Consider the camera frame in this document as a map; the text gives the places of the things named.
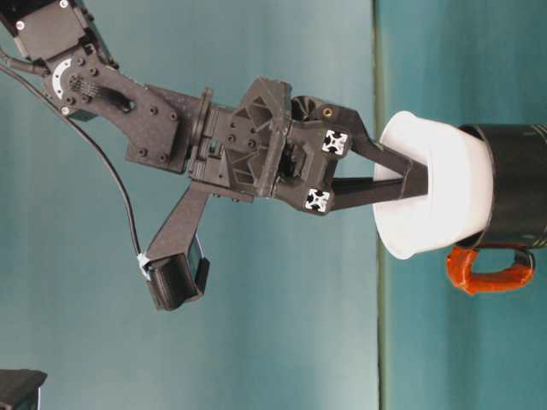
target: white plastic bowl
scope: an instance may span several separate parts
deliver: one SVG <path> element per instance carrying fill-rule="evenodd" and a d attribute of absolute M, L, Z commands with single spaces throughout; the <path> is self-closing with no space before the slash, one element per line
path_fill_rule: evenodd
<path fill-rule="evenodd" d="M 493 181 L 484 142 L 407 111 L 391 118 L 380 142 L 428 167 L 426 196 L 373 205 L 379 235 L 393 256 L 408 259 L 485 229 Z M 375 180 L 397 178 L 401 176 L 376 165 Z"/>

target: bolt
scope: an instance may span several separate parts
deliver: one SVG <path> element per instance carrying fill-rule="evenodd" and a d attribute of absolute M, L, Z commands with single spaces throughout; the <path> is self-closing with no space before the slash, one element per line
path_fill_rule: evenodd
<path fill-rule="evenodd" d="M 327 117 L 327 118 L 331 118 L 332 117 L 332 108 L 329 108 L 329 107 L 326 107 L 324 110 L 323 110 L 323 116 Z"/>

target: black cable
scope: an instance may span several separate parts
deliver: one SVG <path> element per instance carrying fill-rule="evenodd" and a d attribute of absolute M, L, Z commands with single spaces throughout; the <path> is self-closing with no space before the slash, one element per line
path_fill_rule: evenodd
<path fill-rule="evenodd" d="M 77 126 L 72 120 L 60 113 L 56 106 L 53 105 L 53 103 L 46 96 L 44 96 L 34 85 L 29 83 L 25 78 L 21 77 L 18 73 L 16 73 L 9 67 L 6 67 L 2 63 L 0 63 L 0 71 L 6 73 L 9 77 L 19 82 L 27 90 L 29 90 L 41 103 L 43 103 L 46 107 L 53 111 L 53 113 L 57 115 L 62 120 L 62 122 L 72 127 L 98 153 L 101 160 L 103 160 L 104 165 L 106 166 L 106 168 L 108 168 L 110 175 L 118 185 L 118 189 L 120 190 L 120 193 L 123 197 L 123 202 L 125 204 L 127 213 L 127 219 L 129 220 L 129 230 L 131 232 L 133 250 L 135 251 L 136 255 L 140 255 L 141 249 L 140 244 L 138 243 L 137 228 L 135 226 L 135 216 L 133 213 L 131 200 L 129 198 L 129 195 L 127 194 L 126 186 L 121 181 L 120 175 L 116 171 L 114 165 L 112 165 L 112 162 L 110 162 L 108 156 L 104 153 L 103 149 L 95 142 L 93 138 L 87 135 L 84 130 Z"/>
<path fill-rule="evenodd" d="M 36 74 L 41 77 L 50 75 L 50 70 L 47 67 L 44 67 L 38 64 L 32 64 L 31 62 L 28 62 L 28 61 L 18 60 L 10 56 L 9 54 L 5 53 L 4 50 L 2 50 L 2 48 L 0 48 L 0 58 L 6 62 L 6 65 L 9 68 L 12 68 L 14 70 L 23 71 L 29 74 Z"/>

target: blue-green background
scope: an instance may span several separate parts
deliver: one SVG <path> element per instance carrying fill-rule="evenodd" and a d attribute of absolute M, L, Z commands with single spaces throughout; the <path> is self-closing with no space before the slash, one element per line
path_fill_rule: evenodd
<path fill-rule="evenodd" d="M 235 105 L 267 75 L 359 109 L 373 131 L 369 1 L 86 4 L 140 82 L 208 85 Z M 101 162 L 18 85 L 2 77 L 0 94 L 0 366 L 47 371 L 44 409 L 377 408 L 370 208 L 319 219 L 212 201 L 207 294 L 157 313 Z M 187 178 L 124 163 L 126 140 L 104 120 L 85 128 L 119 167 L 146 245 Z M 370 167 L 349 159 L 342 171 Z"/>
<path fill-rule="evenodd" d="M 376 12 L 379 127 L 401 109 L 454 125 L 547 121 L 545 1 L 379 0 Z M 547 253 L 524 290 L 471 298 L 450 287 L 448 252 L 383 258 L 384 408 L 547 408 Z M 477 268 L 511 257 L 490 251 Z"/>

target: orange handle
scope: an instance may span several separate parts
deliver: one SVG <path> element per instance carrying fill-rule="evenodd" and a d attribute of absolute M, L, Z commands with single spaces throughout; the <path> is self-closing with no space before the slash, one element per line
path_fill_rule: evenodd
<path fill-rule="evenodd" d="M 495 273 L 476 274 L 471 272 L 477 256 L 479 256 L 479 252 L 475 249 L 463 249 L 455 246 L 446 259 L 450 282 L 469 295 L 517 290 L 526 286 L 533 278 L 535 259 L 525 249 L 515 249 L 513 266 Z"/>

